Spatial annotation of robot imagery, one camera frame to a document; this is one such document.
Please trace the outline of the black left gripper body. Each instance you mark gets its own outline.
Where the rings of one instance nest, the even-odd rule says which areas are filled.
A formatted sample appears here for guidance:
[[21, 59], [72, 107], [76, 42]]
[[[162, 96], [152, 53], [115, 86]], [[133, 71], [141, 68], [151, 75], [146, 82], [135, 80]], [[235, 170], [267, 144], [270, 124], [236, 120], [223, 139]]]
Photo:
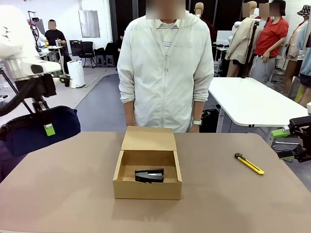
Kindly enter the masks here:
[[51, 109], [48, 107], [47, 102], [44, 100], [43, 96], [32, 98], [32, 101], [32, 105], [36, 114], [51, 116]]

